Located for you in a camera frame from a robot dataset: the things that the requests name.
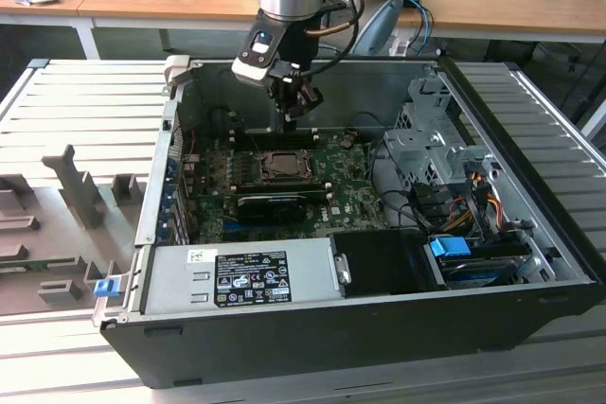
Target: motherboard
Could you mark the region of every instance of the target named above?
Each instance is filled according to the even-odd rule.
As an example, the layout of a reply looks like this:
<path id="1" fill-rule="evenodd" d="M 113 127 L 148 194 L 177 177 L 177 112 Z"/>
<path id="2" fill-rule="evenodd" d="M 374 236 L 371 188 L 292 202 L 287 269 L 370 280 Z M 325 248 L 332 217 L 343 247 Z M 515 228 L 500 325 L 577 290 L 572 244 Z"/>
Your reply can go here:
<path id="1" fill-rule="evenodd" d="M 326 237 L 388 227 L 367 179 L 367 148 L 350 133 L 234 133 L 202 138 L 195 151 L 188 206 L 198 242 Z"/>

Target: power supply label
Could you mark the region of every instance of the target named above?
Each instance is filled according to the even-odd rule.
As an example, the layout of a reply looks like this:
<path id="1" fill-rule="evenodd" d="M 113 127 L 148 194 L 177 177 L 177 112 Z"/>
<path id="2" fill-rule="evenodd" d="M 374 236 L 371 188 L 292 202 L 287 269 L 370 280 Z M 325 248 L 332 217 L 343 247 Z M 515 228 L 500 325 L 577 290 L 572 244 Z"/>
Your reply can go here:
<path id="1" fill-rule="evenodd" d="M 291 302 L 286 252 L 217 255 L 215 305 L 243 307 Z"/>

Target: silver robot arm segment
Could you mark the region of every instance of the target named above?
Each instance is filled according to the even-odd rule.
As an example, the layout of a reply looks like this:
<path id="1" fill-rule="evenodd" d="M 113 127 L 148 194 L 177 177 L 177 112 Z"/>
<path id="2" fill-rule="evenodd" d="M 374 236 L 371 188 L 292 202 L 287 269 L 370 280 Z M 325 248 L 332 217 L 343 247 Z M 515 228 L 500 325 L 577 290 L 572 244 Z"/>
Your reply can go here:
<path id="1" fill-rule="evenodd" d="M 258 17 L 232 71 L 246 83 L 267 87 L 287 121 L 322 102 L 313 75 L 346 54 L 381 50 L 395 26 L 402 0 L 259 0 Z M 338 49 L 333 61 L 312 69 L 320 40 Z"/>

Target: blue tab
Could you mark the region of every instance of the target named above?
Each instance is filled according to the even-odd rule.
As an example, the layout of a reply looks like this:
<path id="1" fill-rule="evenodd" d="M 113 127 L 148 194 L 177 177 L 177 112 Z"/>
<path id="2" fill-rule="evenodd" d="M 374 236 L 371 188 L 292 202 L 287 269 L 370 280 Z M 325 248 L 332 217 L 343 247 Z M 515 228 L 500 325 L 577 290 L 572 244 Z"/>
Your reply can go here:
<path id="1" fill-rule="evenodd" d="M 429 246 L 435 257 L 451 257 L 453 255 L 471 255 L 470 247 L 463 237 L 440 237 L 432 241 Z"/>
<path id="2" fill-rule="evenodd" d="M 93 294 L 97 297 L 119 297 L 120 278 L 99 279 L 95 283 Z"/>

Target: circuit board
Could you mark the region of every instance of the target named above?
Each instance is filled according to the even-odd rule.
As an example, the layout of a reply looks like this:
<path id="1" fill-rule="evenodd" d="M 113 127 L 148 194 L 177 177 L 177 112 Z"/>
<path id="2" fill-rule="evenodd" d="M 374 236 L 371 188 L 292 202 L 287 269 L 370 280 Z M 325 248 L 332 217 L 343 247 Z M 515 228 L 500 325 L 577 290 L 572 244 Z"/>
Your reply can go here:
<path id="1" fill-rule="evenodd" d="M 344 134 L 318 133 L 313 149 L 299 150 L 296 156 L 309 157 L 309 171 L 314 182 L 330 182 L 330 199 L 305 205 L 300 222 L 270 223 L 269 225 L 242 226 L 234 212 L 234 187 L 229 187 L 225 175 L 232 172 L 230 163 L 238 154 L 244 158 L 282 155 L 281 150 L 259 149 L 259 140 L 253 139 L 255 149 L 239 151 L 235 155 L 233 143 L 214 140 L 200 150 L 206 162 L 206 171 L 199 179 L 205 182 L 204 191 L 192 191 L 195 202 L 200 243 L 234 241 L 262 241 L 291 238 L 326 237 L 343 230 L 384 229 L 388 227 L 379 198 L 366 179 L 367 159 L 360 144 L 343 142 Z"/>

